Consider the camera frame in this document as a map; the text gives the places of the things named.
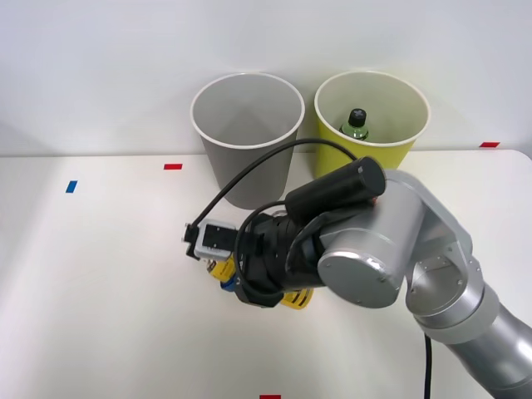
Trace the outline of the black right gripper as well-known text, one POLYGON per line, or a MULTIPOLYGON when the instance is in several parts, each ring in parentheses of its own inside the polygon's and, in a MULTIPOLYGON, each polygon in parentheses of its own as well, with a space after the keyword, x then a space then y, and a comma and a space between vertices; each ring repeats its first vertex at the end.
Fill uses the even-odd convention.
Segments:
POLYGON ((297 232, 286 214, 257 214, 239 241, 236 276, 220 287, 238 300, 259 308, 273 308, 283 298, 284 261, 289 240, 297 232))

